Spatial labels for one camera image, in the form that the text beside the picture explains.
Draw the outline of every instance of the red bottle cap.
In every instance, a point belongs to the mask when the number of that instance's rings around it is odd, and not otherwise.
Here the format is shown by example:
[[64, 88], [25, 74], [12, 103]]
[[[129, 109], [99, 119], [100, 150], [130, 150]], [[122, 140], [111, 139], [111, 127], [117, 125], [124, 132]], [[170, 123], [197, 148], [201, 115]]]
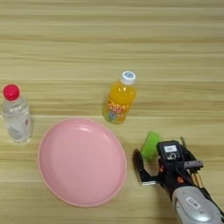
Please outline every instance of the red bottle cap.
[[19, 97], [19, 89], [17, 85], [10, 84], [3, 89], [3, 96], [8, 101], [15, 101]]

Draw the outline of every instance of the bottle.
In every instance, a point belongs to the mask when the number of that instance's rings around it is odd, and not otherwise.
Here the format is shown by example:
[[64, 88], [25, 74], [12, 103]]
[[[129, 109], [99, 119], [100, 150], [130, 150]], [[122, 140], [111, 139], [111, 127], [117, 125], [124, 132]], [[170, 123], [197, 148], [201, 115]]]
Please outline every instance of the bottle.
[[131, 71], [125, 71], [121, 79], [112, 84], [103, 108], [103, 115], [108, 122], [115, 124], [124, 122], [137, 95], [135, 81], [136, 75]]
[[2, 115], [11, 139], [22, 143], [32, 134], [29, 105], [20, 96], [18, 86], [8, 85], [3, 89]]

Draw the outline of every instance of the wood grain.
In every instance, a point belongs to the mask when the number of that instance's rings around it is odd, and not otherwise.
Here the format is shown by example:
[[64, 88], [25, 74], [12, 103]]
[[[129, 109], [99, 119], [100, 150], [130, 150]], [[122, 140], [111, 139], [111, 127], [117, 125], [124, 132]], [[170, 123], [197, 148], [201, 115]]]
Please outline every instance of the wood grain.
[[[0, 88], [20, 86], [34, 126], [31, 141], [20, 145], [0, 119], [1, 222], [176, 223], [165, 191], [140, 186], [133, 169], [132, 152], [149, 130], [164, 140], [185, 137], [224, 209], [223, 15], [221, 0], [0, 0]], [[116, 126], [103, 120], [102, 103], [126, 69], [137, 74], [137, 98]], [[73, 116], [105, 124], [125, 150], [126, 184], [104, 206], [69, 206], [39, 176], [41, 137]], [[156, 162], [150, 170], [157, 172]]]

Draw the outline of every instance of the orange juice bottle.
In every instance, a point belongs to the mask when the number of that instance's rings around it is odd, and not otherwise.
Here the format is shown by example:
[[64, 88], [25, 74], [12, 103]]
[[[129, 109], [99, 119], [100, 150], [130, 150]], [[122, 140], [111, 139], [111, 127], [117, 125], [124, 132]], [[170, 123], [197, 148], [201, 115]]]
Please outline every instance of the orange juice bottle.
[[118, 124], [125, 120], [137, 95], [135, 81], [136, 75], [131, 71], [125, 71], [121, 79], [112, 84], [103, 108], [103, 115], [108, 122]]

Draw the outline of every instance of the pink plate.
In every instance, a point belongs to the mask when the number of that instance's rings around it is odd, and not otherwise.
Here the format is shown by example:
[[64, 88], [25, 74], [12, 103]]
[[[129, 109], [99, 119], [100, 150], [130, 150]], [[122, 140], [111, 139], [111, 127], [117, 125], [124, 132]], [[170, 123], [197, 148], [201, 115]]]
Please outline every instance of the pink plate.
[[123, 147], [98, 122], [69, 119], [45, 134], [38, 165], [48, 188], [65, 202], [99, 206], [121, 189], [126, 176]]

